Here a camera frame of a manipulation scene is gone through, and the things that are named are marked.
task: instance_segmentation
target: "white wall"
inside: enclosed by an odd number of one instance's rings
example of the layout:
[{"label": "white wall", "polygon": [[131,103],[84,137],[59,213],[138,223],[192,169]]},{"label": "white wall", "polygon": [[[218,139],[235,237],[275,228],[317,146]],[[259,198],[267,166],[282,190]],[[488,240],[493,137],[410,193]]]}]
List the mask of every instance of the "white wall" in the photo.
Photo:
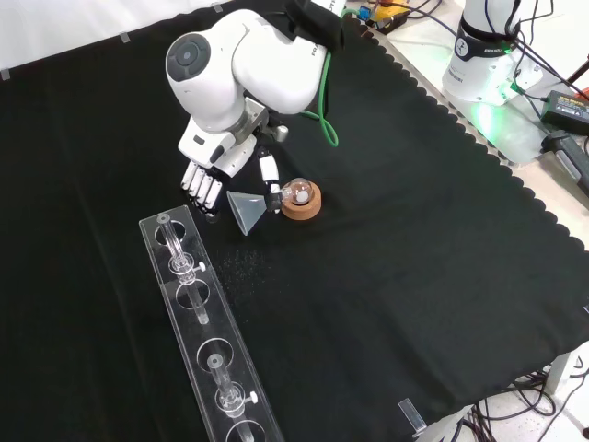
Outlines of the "white wall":
[{"label": "white wall", "polygon": [[0,70],[219,0],[0,0]]}]

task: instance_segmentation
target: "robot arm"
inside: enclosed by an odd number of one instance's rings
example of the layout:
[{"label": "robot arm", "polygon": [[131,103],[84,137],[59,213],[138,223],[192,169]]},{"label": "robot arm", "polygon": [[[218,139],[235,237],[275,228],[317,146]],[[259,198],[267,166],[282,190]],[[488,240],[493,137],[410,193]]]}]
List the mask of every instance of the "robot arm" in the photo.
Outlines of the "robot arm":
[{"label": "robot arm", "polygon": [[[345,3],[313,2],[338,16]],[[191,160],[181,185],[206,214],[214,213],[224,181],[247,163],[261,133],[271,133],[277,141],[285,138],[284,126],[269,125],[269,109],[303,111],[317,93],[326,53],[325,47],[301,37],[289,40],[249,10],[235,11],[172,44],[167,79],[191,116],[179,142]],[[245,91],[260,102],[246,98]],[[268,192],[279,194],[273,157],[262,149],[259,159]]]},{"label": "robot arm", "polygon": [[502,105],[517,95],[510,89],[516,79],[528,87],[541,79],[536,64],[522,59],[514,44],[524,1],[530,0],[467,0],[442,78],[446,91],[466,101]]}]

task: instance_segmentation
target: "clear funnel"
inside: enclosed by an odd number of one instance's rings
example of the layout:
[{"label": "clear funnel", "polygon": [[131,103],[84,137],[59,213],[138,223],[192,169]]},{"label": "clear funnel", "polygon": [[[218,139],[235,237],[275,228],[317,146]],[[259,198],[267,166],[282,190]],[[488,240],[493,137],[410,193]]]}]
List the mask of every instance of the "clear funnel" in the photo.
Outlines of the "clear funnel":
[{"label": "clear funnel", "polygon": [[247,236],[249,231],[266,212],[263,195],[227,192],[227,199],[241,232]]}]

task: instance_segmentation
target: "cable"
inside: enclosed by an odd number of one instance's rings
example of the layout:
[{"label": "cable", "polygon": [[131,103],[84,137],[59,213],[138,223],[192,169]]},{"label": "cable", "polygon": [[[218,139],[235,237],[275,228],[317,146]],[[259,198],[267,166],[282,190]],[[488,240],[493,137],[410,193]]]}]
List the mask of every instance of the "cable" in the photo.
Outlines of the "cable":
[{"label": "cable", "polygon": [[[584,153],[589,156],[589,153],[587,153],[587,142],[589,141],[589,136],[585,138],[585,142],[583,143],[583,151]],[[585,367],[585,364],[583,363],[583,360],[581,359],[581,357],[577,357],[577,359],[579,360],[579,365],[578,366],[574,366],[573,368],[576,369],[583,369]],[[569,378],[582,378],[584,375],[570,375]]]},{"label": "cable", "polygon": [[[524,44],[525,44],[525,34],[524,34],[524,32],[522,32],[522,31],[520,30],[520,31],[519,31],[519,33],[522,35],[522,39],[523,39],[523,41],[524,41]],[[519,66],[520,66],[520,64],[521,64],[521,63],[524,61],[524,57],[525,57],[525,47],[524,47],[524,49],[522,50],[522,56],[519,58],[519,61],[518,61],[518,62],[517,62],[517,64],[515,65],[515,69],[514,69],[514,84],[515,84],[515,87],[517,87],[517,90],[516,90],[516,92],[517,92],[518,94],[524,95],[524,96],[526,96],[526,97],[528,97],[528,98],[530,98],[530,99],[539,99],[540,101],[546,101],[547,99],[543,99],[543,98],[540,98],[540,97],[534,97],[534,96],[532,96],[532,95],[529,95],[527,92],[525,92],[525,91],[524,91],[524,90],[523,90],[523,89],[522,89],[522,88],[521,88],[521,87],[520,87],[520,86],[517,84],[517,77],[519,77],[519,74],[520,74],[520,71],[519,71]],[[536,106],[534,106],[534,110],[536,111],[536,115],[538,116],[538,118],[540,118],[540,116],[539,116],[539,114],[538,114],[538,112],[537,112]]]},{"label": "cable", "polygon": [[456,442],[458,440],[460,432],[462,431],[463,421],[464,419],[460,419],[460,422],[458,422],[458,425],[456,426],[456,431],[454,432],[454,435],[452,436],[452,440],[450,440],[450,442]]},{"label": "cable", "polygon": [[[428,3],[430,3],[432,0],[425,0],[421,5],[417,6],[417,9],[422,9],[425,5],[427,5]],[[419,16],[419,17],[411,17],[408,16],[408,18],[416,18],[416,19],[421,19],[424,18],[425,16]]]},{"label": "cable", "polygon": [[[499,393],[493,395],[493,396],[498,396],[500,394],[504,394],[504,393],[508,393],[508,392],[517,392],[520,394],[520,396],[522,396],[522,399],[527,404],[527,407],[525,407],[524,410],[520,410],[517,413],[508,414],[506,416],[490,416],[489,412],[487,412],[487,415],[484,415],[481,413],[481,417],[484,417],[484,418],[491,420],[491,421],[505,421],[507,419],[511,419],[513,417],[520,416],[520,415],[530,412],[532,410],[534,410],[536,413],[541,414],[543,416],[547,416],[547,417],[553,416],[556,413],[556,404],[554,403],[552,398],[545,392],[547,375],[544,372],[541,372],[541,373],[537,372],[536,374],[529,375],[528,378],[530,378],[530,380],[527,382],[514,381],[513,387],[509,387],[509,388],[504,389],[504,390],[500,391]],[[531,391],[535,391],[536,393],[539,393],[537,396],[537,399],[534,403],[532,403],[527,398],[527,396],[524,394],[524,391],[526,391],[526,390],[531,390]],[[538,409],[538,405],[541,403],[542,397],[545,397],[550,404],[550,411],[548,411],[548,412]]]},{"label": "cable", "polygon": [[[443,21],[439,20],[438,18],[432,16],[429,12],[420,11],[416,7],[411,7],[407,5],[401,5],[399,3],[387,3],[391,6],[399,6],[405,9],[408,9],[412,12],[417,12],[419,14],[423,14],[426,17],[431,18],[433,21],[437,22],[440,26],[445,28],[448,32],[452,33],[452,35],[456,36],[456,33],[453,29],[451,29],[448,25],[446,25]],[[360,14],[357,9],[350,9],[346,7],[343,11],[341,11],[340,17],[344,17],[346,14],[353,14],[358,15]],[[309,110],[304,110],[301,114],[305,117],[311,118],[313,120],[318,120],[319,124],[321,125],[321,131],[325,135],[325,138],[328,140],[329,145],[332,147],[337,147],[340,143],[340,139],[338,138],[338,134],[335,132],[333,126],[325,119],[325,86],[328,80],[328,72],[329,72],[329,64],[331,63],[331,52],[328,52],[325,56],[325,63],[323,64],[323,72],[321,73],[321,80],[319,82],[319,97],[318,97],[318,113],[311,112]]]},{"label": "cable", "polygon": [[[585,94],[582,90],[580,90],[577,86],[575,86],[574,84],[572,84],[571,82],[569,82],[568,80],[566,80],[565,78],[563,78],[558,72],[556,72],[556,70],[548,63],[546,63],[546,60],[544,60],[541,56],[539,56],[537,54],[536,51],[534,51],[532,48],[529,47],[529,45],[527,45],[524,41],[521,41],[519,39],[515,39],[515,41],[517,43],[523,44],[524,48],[526,49],[525,55],[532,60],[533,62],[535,62],[536,64],[538,64],[540,67],[544,68],[545,70],[549,71],[551,74],[553,74],[555,77],[557,77],[562,83],[564,83],[565,85],[567,85],[568,87],[571,87],[572,89],[574,89],[577,93],[579,93],[583,98],[589,100],[589,96],[587,94]],[[516,45],[517,48],[520,51],[523,51],[523,49],[519,46]],[[545,63],[541,63],[536,57],[538,57],[539,59],[541,59],[542,61],[544,61]]]},{"label": "cable", "polygon": [[[428,3],[430,3],[430,1],[431,1],[431,0],[427,0],[425,3],[422,3],[421,5],[417,6],[417,8],[418,8],[418,9],[420,9],[420,12],[421,12],[421,8],[422,8],[422,6],[424,6],[424,5],[428,4]],[[434,7],[433,7],[433,8],[432,8],[432,9],[431,9],[429,12],[428,12],[428,14],[430,14],[430,15],[431,15],[431,14],[433,14],[433,12],[434,12],[434,11],[435,11],[435,10],[436,10],[438,7],[440,7],[440,5],[441,5],[441,4],[442,4],[442,0],[438,0],[438,3],[436,3],[436,4],[435,4],[435,6],[434,6]],[[427,17],[426,15],[422,15],[421,17],[412,17],[412,16],[408,16],[408,17],[407,17],[407,19],[412,19],[412,20],[419,20],[419,19],[426,18],[426,17]]]},{"label": "cable", "polygon": [[536,2],[534,3],[534,12],[532,13],[532,23],[530,25],[530,46],[534,42],[534,23],[536,23],[536,12],[538,4],[539,0],[536,0]]},{"label": "cable", "polygon": [[491,32],[494,34],[496,34],[495,32],[495,28],[493,27],[492,23],[491,23],[491,18],[489,17],[489,0],[485,0],[485,17],[487,18],[487,23],[489,24],[489,28],[491,28]]},{"label": "cable", "polygon": [[476,414],[477,414],[477,419],[479,421],[479,426],[481,428],[481,432],[483,434],[483,436],[485,437],[486,440],[490,440],[490,442],[497,442],[495,440],[495,437],[493,436],[493,433],[491,431],[491,427],[487,426],[487,424],[485,424],[485,420],[483,418],[483,414],[482,411],[480,410],[480,405],[477,404],[473,407],[473,409],[475,410]]},{"label": "cable", "polygon": [[[489,415],[489,401],[487,398],[485,398],[485,412],[487,413],[487,415]],[[491,419],[487,419],[489,421],[489,433],[491,434],[491,437],[493,436],[493,432],[491,430]]]},{"label": "cable", "polygon": [[[353,14],[357,16],[360,13],[357,9],[350,9],[349,7],[346,7],[343,11],[341,11],[340,17],[343,17],[346,14]],[[335,132],[333,126],[325,119],[325,86],[328,81],[330,63],[331,52],[327,52],[325,55],[325,63],[323,64],[323,72],[321,73],[321,80],[319,82],[318,114],[309,110],[303,110],[301,114],[313,120],[318,120],[321,126],[321,131],[323,132],[325,139],[328,140],[329,145],[332,147],[337,147],[340,144],[340,138],[338,138],[338,134]]]},{"label": "cable", "polygon": [[440,25],[441,27],[443,27],[444,29],[446,29],[448,32],[450,32],[452,35],[456,36],[456,32],[452,28],[450,28],[448,25],[446,25],[440,19],[434,17],[429,12],[420,11],[417,7],[411,7],[411,6],[407,6],[407,5],[402,5],[401,3],[390,3],[390,2],[387,2],[387,5],[402,7],[404,9],[408,9],[411,12],[417,12],[419,14],[422,14],[422,15],[426,16],[426,17],[429,17],[433,21],[435,21],[438,25]]},{"label": "cable", "polygon": [[520,20],[519,22],[526,23],[527,21],[538,20],[539,18],[544,18],[544,17],[550,17],[552,14],[554,14],[554,0],[550,0],[550,12],[548,12],[547,14],[544,14],[542,16],[537,16],[537,17],[526,18],[524,20]]},{"label": "cable", "polygon": [[534,101],[532,101],[527,95],[524,95],[524,99],[525,101],[527,101],[530,106],[532,106],[532,109],[534,110],[534,113],[536,114],[539,124],[535,124],[535,126],[542,131],[544,134],[546,135],[550,135],[550,131],[544,126],[544,124],[542,123],[542,115],[540,114],[539,110],[537,109],[536,105],[534,104]]},{"label": "cable", "polygon": [[540,439],[537,440],[537,442],[541,442],[541,440],[544,438],[544,436],[547,434],[547,432],[549,431],[550,427],[552,426],[552,424],[554,424],[554,421],[556,421],[556,418],[560,416],[560,414],[562,413],[562,411],[565,409],[565,407],[567,406],[567,403],[569,401],[569,399],[571,398],[571,396],[573,395],[573,393],[578,390],[580,387],[583,386],[583,384],[585,383],[585,379],[587,378],[587,375],[589,375],[589,370],[585,371],[582,375],[583,380],[581,381],[581,383],[573,390],[569,393],[569,396],[567,396],[567,399],[564,401],[564,403],[562,404],[562,407],[560,407],[560,410],[558,413],[556,413],[556,415],[552,418],[552,420],[549,422],[548,426],[546,428],[544,428],[544,432],[542,432],[542,435],[540,436]]},{"label": "cable", "polygon": [[478,425],[480,421],[474,417],[473,412],[468,412],[467,418],[468,420],[462,419],[462,425],[470,428],[477,442],[496,442],[494,438],[491,439]]}]

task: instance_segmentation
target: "transparent acrylic rack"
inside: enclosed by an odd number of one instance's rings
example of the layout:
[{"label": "transparent acrylic rack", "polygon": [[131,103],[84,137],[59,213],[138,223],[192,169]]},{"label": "transparent acrylic rack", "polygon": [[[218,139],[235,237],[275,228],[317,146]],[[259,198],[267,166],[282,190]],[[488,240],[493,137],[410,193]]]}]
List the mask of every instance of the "transparent acrylic rack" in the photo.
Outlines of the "transparent acrylic rack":
[{"label": "transparent acrylic rack", "polygon": [[211,442],[283,442],[187,206],[139,222]]}]

